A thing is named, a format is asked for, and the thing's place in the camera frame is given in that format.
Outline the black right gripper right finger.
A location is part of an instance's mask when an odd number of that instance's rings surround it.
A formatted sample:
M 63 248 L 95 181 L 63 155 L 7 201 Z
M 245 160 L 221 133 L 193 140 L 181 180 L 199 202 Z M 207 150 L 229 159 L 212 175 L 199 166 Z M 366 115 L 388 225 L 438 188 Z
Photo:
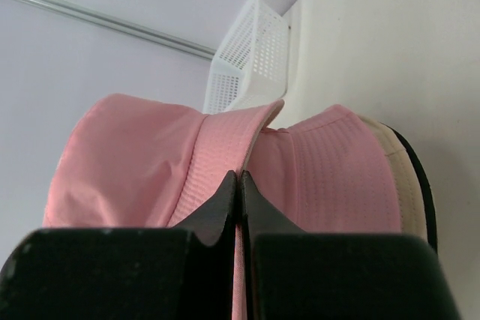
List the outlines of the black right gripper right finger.
M 434 250 L 395 234 L 301 230 L 240 180 L 249 319 L 459 319 Z

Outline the pink bucket hat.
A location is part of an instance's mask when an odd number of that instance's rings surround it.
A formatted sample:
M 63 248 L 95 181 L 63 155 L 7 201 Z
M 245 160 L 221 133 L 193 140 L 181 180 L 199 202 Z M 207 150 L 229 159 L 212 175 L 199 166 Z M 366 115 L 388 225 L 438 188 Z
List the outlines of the pink bucket hat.
M 343 106 L 286 129 L 264 128 L 247 170 L 260 193 L 305 231 L 401 231 L 385 153 L 360 118 Z
M 229 171 L 246 166 L 283 102 L 207 115 L 124 94 L 77 123 L 49 188 L 46 227 L 167 227 L 188 217 Z

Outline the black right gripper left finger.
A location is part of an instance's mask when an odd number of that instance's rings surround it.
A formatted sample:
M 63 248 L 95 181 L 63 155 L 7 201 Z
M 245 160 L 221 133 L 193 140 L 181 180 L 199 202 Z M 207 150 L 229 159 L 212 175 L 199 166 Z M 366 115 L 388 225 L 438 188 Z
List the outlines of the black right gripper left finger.
M 230 319 L 237 177 L 171 228 L 55 228 L 1 270 L 3 319 Z

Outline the beige bucket hat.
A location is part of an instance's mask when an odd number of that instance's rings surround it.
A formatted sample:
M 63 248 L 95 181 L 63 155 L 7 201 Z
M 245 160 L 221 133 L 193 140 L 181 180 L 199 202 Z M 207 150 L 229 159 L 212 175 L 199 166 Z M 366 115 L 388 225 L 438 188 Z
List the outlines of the beige bucket hat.
M 375 135 L 390 166 L 397 191 L 402 232 L 418 236 L 426 241 L 428 228 L 425 204 L 419 179 L 406 147 L 391 128 L 362 115 L 359 118 Z

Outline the black bucket hat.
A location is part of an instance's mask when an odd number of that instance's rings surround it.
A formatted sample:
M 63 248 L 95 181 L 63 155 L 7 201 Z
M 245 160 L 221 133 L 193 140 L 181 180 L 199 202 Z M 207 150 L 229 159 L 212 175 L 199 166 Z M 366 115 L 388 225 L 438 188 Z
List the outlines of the black bucket hat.
M 406 151 L 409 155 L 410 160 L 412 161 L 415 173 L 418 177 L 421 194 L 423 195 L 424 200 L 424 211 L 427 219 L 427 240 L 426 242 L 430 245 L 434 252 L 438 251 L 438 234 L 437 234 L 437 212 L 434 202 L 434 195 L 432 193 L 431 185 L 428 180 L 427 174 L 425 173 L 424 167 L 417 156 L 416 152 L 413 150 L 411 144 L 402 136 L 399 132 L 391 128 L 394 133 L 399 138 L 400 142 L 406 147 Z

